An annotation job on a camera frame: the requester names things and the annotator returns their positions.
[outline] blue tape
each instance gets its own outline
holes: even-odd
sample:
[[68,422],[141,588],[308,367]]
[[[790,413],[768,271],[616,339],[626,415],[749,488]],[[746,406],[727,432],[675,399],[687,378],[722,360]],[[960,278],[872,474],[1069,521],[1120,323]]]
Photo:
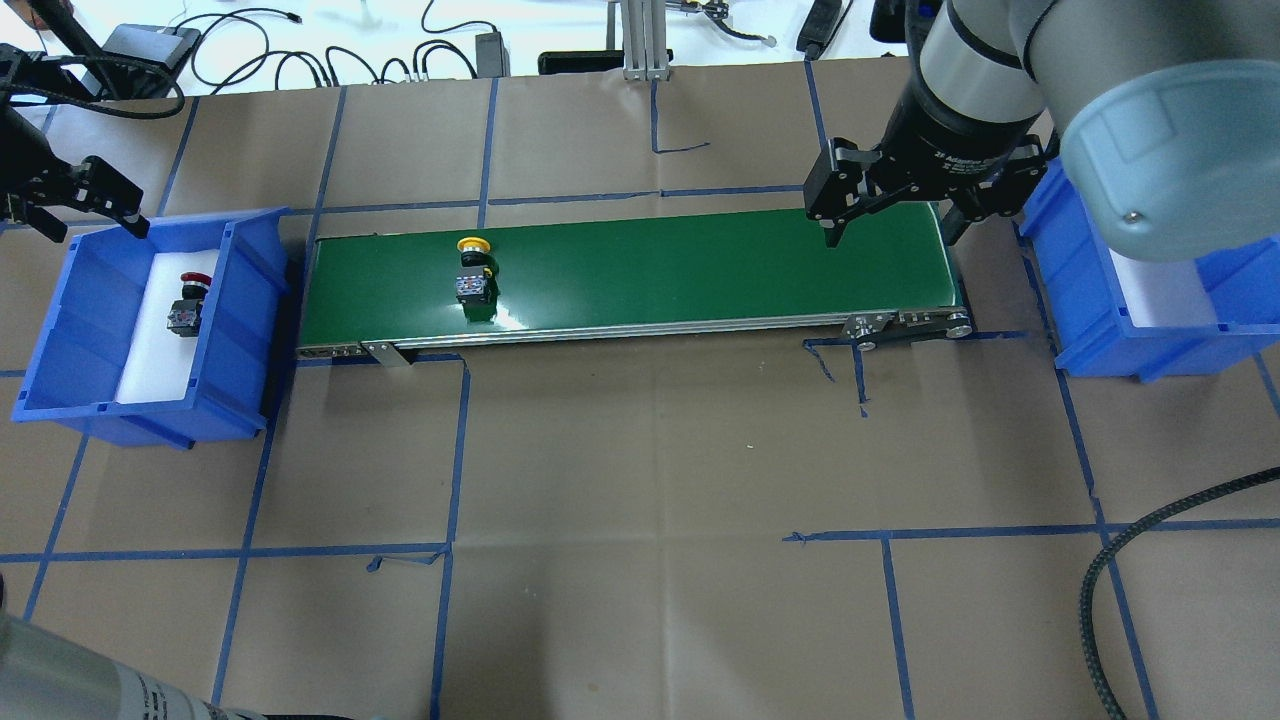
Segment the blue tape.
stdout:
[[[1036,296],[1036,309],[1039,311],[1041,322],[1044,325],[1046,341],[1048,342],[1050,352],[1057,355],[1057,342],[1053,340],[1048,310],[1044,305],[1044,296],[1041,293],[1039,283],[1036,282],[1036,268],[1032,266],[1030,249],[1027,245],[1027,240],[1021,236],[1021,232],[1018,233],[1018,243],[1023,249],[1023,270],[1027,274],[1027,282],[1032,288],[1032,293]],[[1080,432],[1080,421],[1075,413],[1075,402],[1071,400],[1071,388],[1066,382],[1065,372],[1055,368],[1053,374],[1057,378],[1059,393],[1062,396],[1062,409],[1066,411],[1066,420],[1071,428],[1071,441],[1075,443],[1075,454],[1080,462],[1080,473],[1084,477],[1084,486],[1089,493],[1089,505],[1093,506],[1094,527],[1097,529],[1098,538],[1105,546],[1110,538],[1107,533],[1107,518],[1102,511],[1102,501],[1097,496],[1093,465],[1089,462],[1089,454],[1084,446],[1084,436]],[[1142,647],[1138,643],[1138,632],[1133,625],[1133,614],[1129,611],[1129,601],[1124,591],[1124,582],[1120,578],[1120,569],[1112,561],[1108,570],[1111,573],[1111,589],[1115,593],[1116,606],[1120,610],[1120,625],[1124,629],[1125,641],[1129,644],[1129,656],[1133,661],[1134,674],[1138,678],[1138,688],[1142,692],[1142,701],[1147,708],[1148,719],[1158,720],[1160,708],[1156,705],[1156,696],[1151,689],[1151,678],[1147,674],[1147,661],[1143,659]]]
[[369,565],[365,565],[366,573],[376,573],[383,568],[383,562],[387,560],[396,560],[398,562],[413,562],[416,565],[435,565],[435,561],[448,555],[448,551],[438,550],[426,557],[396,557],[394,555],[375,555]]
[[239,550],[224,547],[202,550],[109,550],[55,552],[50,560],[54,562],[113,562],[128,560],[229,560],[232,557],[239,557]]
[[548,202],[596,202],[602,200],[631,200],[632,197],[648,197],[658,195],[657,190],[644,190],[637,192],[596,192],[593,195],[547,195],[541,197],[504,197],[490,200],[489,205],[541,205]]
[[867,380],[863,378],[863,352],[854,343],[850,343],[849,348],[854,352],[854,380],[858,384],[858,409],[861,410],[863,418],[865,418],[865,406],[870,400],[867,397]]
[[1280,393],[1276,392],[1275,379],[1271,377],[1271,370],[1267,368],[1267,361],[1262,359],[1261,352],[1253,355],[1253,364],[1258,366],[1258,374],[1262,375],[1262,384],[1267,388],[1271,407],[1275,409],[1276,416],[1280,416]]
[[431,202],[387,202],[383,205],[343,205],[340,208],[325,208],[321,215],[342,215],[344,213],[383,213],[387,210],[435,210],[442,208],[475,208],[480,202],[476,200],[436,200]]
[[710,142],[699,142],[698,145],[690,145],[689,147],[672,147],[669,150],[658,149],[658,81],[649,81],[649,147],[653,150],[654,155],[666,155],[667,152],[689,152],[690,150],[698,150],[699,147],[707,147]]
[[986,333],[969,333],[965,337],[957,338],[959,342],[970,342],[975,340],[1023,340],[1028,337],[1023,331],[992,331]]
[[320,190],[316,191],[316,206],[311,210],[311,228],[307,231],[306,258],[311,258],[320,232],[320,215],[324,211],[324,199],[329,192],[329,173],[333,172],[333,155],[338,150],[338,132],[342,129],[342,114],[347,108],[347,86],[338,90],[338,106],[333,114],[333,129],[329,132],[329,147],[324,154],[324,169],[320,172]]
[[489,117],[484,128],[484,164],[480,165],[480,210],[476,213],[476,227],[484,228],[489,219],[489,170],[493,167],[493,129],[498,117],[498,78],[489,86]]
[[196,126],[196,110],[200,109],[200,97],[191,99],[191,111],[187,113],[187,126],[182,128],[182,140],[178,141],[178,151],[173,156],[173,167],[169,168],[169,179],[164,183],[160,193],[160,205],[156,206],[156,217],[164,215],[169,206],[169,197],[173,195],[173,186],[178,182],[178,167],[182,165],[182,156],[187,152],[187,142],[191,141],[191,128]]
[[759,195],[765,192],[800,192],[803,184],[759,184],[748,187],[700,187],[691,190],[659,190],[659,197],[696,197],[701,195]]
[[826,343],[826,342],[818,342],[815,340],[806,340],[806,341],[804,341],[804,342],[800,343],[800,346],[804,347],[805,351],[809,355],[813,355],[814,357],[818,359],[818,369],[822,370],[822,374],[826,375],[828,380],[836,382],[836,378],[832,377],[831,370],[827,369],[827,361],[823,360],[822,359],[822,354],[818,352],[818,347],[817,346],[819,346],[819,345],[828,345],[828,343]]
[[906,666],[906,641],[902,637],[902,611],[897,605],[893,550],[890,547],[887,538],[881,541],[881,560],[884,564],[884,593],[888,597],[888,624],[893,630],[893,655],[897,659],[897,683],[902,693],[902,716],[906,720],[915,720],[915,702],[911,700],[911,675]]
[[88,450],[88,434],[81,433],[81,443],[76,448],[76,459],[72,460],[72,469],[67,474],[67,487],[63,488],[63,497],[58,501],[58,512],[54,514],[54,524],[49,528],[49,539],[45,542],[45,552],[40,559],[40,568],[36,570],[36,582],[31,585],[31,594],[27,596],[27,607],[22,612],[22,619],[31,621],[36,614],[36,602],[40,601],[40,591],[45,587],[45,574],[49,571],[49,561],[58,544],[58,536],[63,532],[63,520],[67,519],[67,507],[72,503],[72,493],[76,492],[76,480],[79,478],[81,464],[84,462],[84,451]]
[[255,547],[250,557],[347,557],[352,555],[410,555],[443,552],[443,542],[406,542],[381,544],[319,544],[310,547]]
[[49,135],[49,128],[54,127],[54,114],[58,113],[58,105],[49,105],[49,111],[45,113],[45,122],[40,124],[40,132]]
[[440,602],[435,612],[435,655],[431,662],[430,720],[440,720],[440,692],[444,689],[444,641],[448,637],[449,596],[453,591],[453,553],[444,556],[440,575]]
[[813,122],[818,128],[819,151],[827,151],[827,126],[822,122],[822,101],[818,100],[818,82],[813,78],[813,63],[804,61],[804,77],[809,83],[809,104],[813,105]]

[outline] black cable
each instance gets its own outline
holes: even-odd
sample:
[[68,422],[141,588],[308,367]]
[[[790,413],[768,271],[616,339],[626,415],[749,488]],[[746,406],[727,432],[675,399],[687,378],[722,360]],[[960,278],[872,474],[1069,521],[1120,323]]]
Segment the black cable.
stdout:
[[284,53],[284,56],[280,58],[280,63],[275,65],[275,90],[280,90],[280,72],[284,70],[284,63],[288,63],[294,58],[302,60],[302,64],[306,65],[308,70],[311,70],[311,79],[312,82],[315,82],[316,87],[324,87],[325,85],[328,85],[328,77],[325,78],[325,82],[321,82],[320,79],[320,73],[324,72],[324,68],[321,67],[320,70],[317,72],[315,65],[312,65],[307,60],[307,55],[310,55],[310,53],[300,53],[297,50],[289,50]]
[[[419,60],[417,54],[421,53],[424,47],[426,47],[426,53],[422,53],[422,59]],[[422,77],[426,77],[426,58],[436,49],[453,53],[454,55],[461,58],[462,61],[466,63],[467,72],[471,73],[472,79],[477,77],[476,68],[475,65],[471,64],[471,60],[467,59],[466,53],[458,50],[457,45],[439,37],[433,37],[431,40],[420,42],[419,46],[413,49],[413,72],[422,74]]]
[[[302,15],[300,15],[297,13],[289,13],[287,10],[278,10],[275,8],[241,8],[238,10],[232,10],[229,13],[201,13],[198,15],[192,15],[189,18],[186,18],[180,23],[173,26],[173,35],[177,35],[178,31],[183,26],[186,26],[188,23],[192,23],[192,22],[196,22],[196,20],[202,20],[202,19],[206,19],[206,18],[216,18],[201,33],[200,40],[196,41],[196,46],[191,49],[191,59],[189,59],[188,63],[191,65],[191,74],[195,76],[196,79],[198,79],[200,82],[202,82],[202,83],[205,83],[207,86],[211,86],[211,87],[227,87],[227,86],[232,86],[232,85],[239,85],[239,83],[247,81],[248,78],[253,77],[255,73],[257,73],[259,70],[261,70],[264,65],[266,65],[266,58],[270,56],[270,55],[268,55],[268,53],[271,53],[271,37],[266,32],[266,28],[262,27],[261,23],[259,23],[257,20],[252,20],[250,18],[243,17],[246,13],[270,13],[270,14],[279,15],[279,17],[282,17],[282,18],[292,22],[292,23],[296,23],[296,24],[302,23]],[[212,82],[209,78],[206,78],[205,76],[200,74],[200,70],[196,67],[196,56],[200,54],[200,50],[205,46],[205,42],[209,40],[210,33],[212,33],[214,29],[218,26],[220,26],[221,23],[225,23],[228,20],[238,20],[238,22],[242,22],[242,23],[248,23],[248,24],[253,26],[255,28],[257,28],[257,31],[260,33],[262,33],[262,55],[259,55],[259,56],[256,56],[253,59],[255,61],[257,61],[257,65],[252,70],[250,70],[247,74],[244,74],[244,77],[241,77],[238,79],[232,79],[230,82],[228,82],[227,79],[224,79],[223,82],[219,83],[219,82]],[[230,76],[227,76],[228,79],[230,79],[237,73],[239,73],[241,69],[242,68],[237,68],[237,70],[234,73],[232,73]]]
[[102,115],[110,115],[113,118],[127,118],[131,120],[159,120],[163,118],[172,118],[182,111],[187,106],[187,96],[182,92],[182,87],[178,86],[178,81],[173,78],[169,73],[160,69],[160,67],[154,63],[145,63],[142,60],[134,60],[132,58],[122,58],[118,55],[109,55],[101,58],[90,58],[87,55],[65,55],[61,58],[50,58],[46,60],[51,65],[120,65],[125,68],[134,68],[146,70],[148,74],[159,77],[168,85],[168,90],[174,91],[174,99],[177,102],[173,108],[168,110],[159,110],[155,113],[138,113],[134,110],[120,110],[119,108],[106,108],[102,105],[95,105],[70,95],[64,95],[61,92],[55,92],[51,90],[44,90],[31,85],[0,82],[0,92],[20,92],[26,95],[38,95],[41,97],[49,97],[50,100],[58,100],[59,102],[65,102],[67,105],[74,105],[77,108],[83,108],[92,113],[99,113]]
[[1102,706],[1106,708],[1107,716],[1111,717],[1111,720],[1125,720],[1126,715],[1124,714],[1124,710],[1120,708],[1120,701],[1116,700],[1115,693],[1111,691],[1111,684],[1107,683],[1106,673],[1102,671],[1102,660],[1098,657],[1098,641],[1093,634],[1093,591],[1097,588],[1098,577],[1102,575],[1102,570],[1110,565],[1112,560],[1115,560],[1120,548],[1133,542],[1135,537],[1172,518],[1174,515],[1185,512],[1192,507],[1204,505],[1206,502],[1220,497],[1240,492],[1242,489],[1248,489],[1277,479],[1280,479],[1280,468],[1271,468],[1270,470],[1262,470],[1261,473],[1253,473],[1252,475],[1236,478],[1220,486],[1213,486],[1208,489],[1189,495],[1179,501],[1170,502],[1169,505],[1146,515],[1137,523],[1125,528],[1125,530],[1108,542],[1107,546],[1102,548],[1102,552],[1093,559],[1093,562],[1089,564],[1088,571],[1084,573],[1084,583],[1080,585],[1080,642],[1084,646],[1084,665],[1089,669],[1089,678],[1093,680],[1093,689],[1097,691],[1098,698],[1102,701]]
[[346,53],[347,55],[351,55],[352,58],[360,60],[360,64],[365,65],[365,69],[369,70],[369,74],[374,76],[374,82],[378,82],[379,79],[378,72],[374,70],[374,67],[370,65],[367,60],[365,60],[360,55],[356,55],[351,50],[347,50],[346,47],[339,47],[338,45],[330,45],[329,47],[324,49],[324,61],[329,67],[329,77],[333,78],[334,85],[342,85],[340,82],[338,82],[338,70],[333,67],[333,59],[329,56],[334,50],[338,50],[339,53]]
[[439,45],[433,45],[433,46],[430,46],[430,47],[426,49],[426,53],[422,53],[422,77],[424,78],[429,77],[428,73],[426,73],[426,59],[430,58],[431,53],[435,53],[436,50],[444,50],[445,53],[453,53],[454,55],[457,55],[458,58],[461,58],[462,61],[466,63],[466,65],[467,65],[467,72],[471,73],[471,79],[476,79],[476,78],[480,77],[476,73],[476,67],[471,64],[471,60],[467,59],[466,54],[463,54],[462,50],[458,50],[457,45],[453,45],[452,42],[444,42],[444,44],[439,44]]
[[447,32],[453,32],[456,29],[462,29],[462,28],[465,28],[467,26],[485,26],[485,27],[489,28],[489,32],[498,32],[498,26],[490,23],[489,20],[466,20],[466,22],[461,22],[461,23],[458,23],[456,26],[449,26],[447,28],[431,29],[431,28],[426,27],[426,14],[429,12],[431,12],[431,5],[435,5],[435,0],[428,0],[426,8],[422,10],[422,20],[421,20],[421,23],[419,23],[419,24],[422,26],[422,32],[425,32],[425,33],[429,33],[429,35],[444,35]]
[[716,27],[718,27],[721,29],[721,32],[723,32],[724,35],[727,35],[730,37],[736,37],[739,40],[750,40],[751,42],[763,42],[768,47],[773,47],[774,45],[778,44],[777,38],[774,38],[773,36],[765,37],[763,35],[751,35],[751,33],[748,33],[748,32],[739,32],[739,31],[728,27],[728,23],[726,23],[721,18],[707,15],[707,19],[709,19]]
[[404,60],[401,60],[399,58],[392,58],[390,60],[387,60],[387,63],[384,63],[384,64],[383,64],[383,73],[381,73],[381,74],[379,76],[379,79],[381,79],[383,82],[394,82],[394,81],[389,81],[389,79],[387,79],[387,70],[388,70],[388,69],[389,69],[389,68],[390,68],[390,67],[392,67],[393,64],[396,64],[396,63],[399,63],[399,67],[401,67],[401,69],[403,69],[403,70],[404,70],[404,77],[406,77],[406,78],[407,78],[407,77],[410,77],[410,76],[412,76],[412,73],[411,73],[411,72],[410,72],[410,69],[408,69],[408,64],[407,64],[407,63],[404,63]]
[[[243,65],[241,65],[241,67],[236,68],[234,70],[232,70],[230,74],[227,76],[227,79],[224,79],[223,82],[212,83],[214,91],[210,92],[210,95],[218,95],[224,88],[230,87],[230,86],[233,86],[233,85],[236,85],[238,82],[243,82],[244,78],[236,78],[236,76],[238,76],[239,73],[242,73],[246,69],[248,69],[248,67],[252,65],[253,63],[265,64],[268,58],[275,58],[278,55],[300,55],[300,56],[302,56],[302,60],[307,63],[308,67],[311,67],[310,63],[314,61],[316,64],[315,67],[319,67],[319,73],[316,73],[316,74],[319,74],[323,78],[321,82],[320,82],[320,85],[317,85],[317,87],[324,86],[324,85],[330,85],[329,81],[328,81],[328,74],[325,74],[325,72],[324,72],[324,64],[320,63],[320,59],[316,58],[315,55],[312,55],[311,53],[303,53],[303,51],[298,51],[298,50],[269,50],[266,53],[262,53],[261,55],[256,55],[253,58],[250,58]],[[248,74],[253,74],[256,72],[257,72],[257,68],[253,68],[252,70],[250,70]]]

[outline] conveyor belt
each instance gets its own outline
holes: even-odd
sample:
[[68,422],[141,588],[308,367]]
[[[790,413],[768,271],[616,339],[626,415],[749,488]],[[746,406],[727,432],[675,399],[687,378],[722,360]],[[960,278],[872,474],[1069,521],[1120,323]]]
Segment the conveyor belt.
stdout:
[[[493,245],[500,297],[468,320],[456,243]],[[904,205],[823,246],[800,210],[328,238],[300,355],[837,324],[963,300],[937,215]]]

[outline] blue bin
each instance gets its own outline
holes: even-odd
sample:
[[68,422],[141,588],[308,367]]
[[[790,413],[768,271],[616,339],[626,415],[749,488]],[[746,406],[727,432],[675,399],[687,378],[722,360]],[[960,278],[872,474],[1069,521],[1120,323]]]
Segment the blue bin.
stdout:
[[[146,240],[123,228],[77,237],[67,252],[13,420],[52,420],[120,446],[251,438],[280,296],[288,291],[278,219],[288,210],[157,219]],[[218,250],[195,360],[180,400],[115,402],[151,263]]]
[[1020,232],[1036,247],[1062,345],[1056,364],[1073,375],[1210,375],[1280,340],[1280,237],[1196,261],[1216,322],[1138,327],[1111,254],[1056,160],[1025,213]]

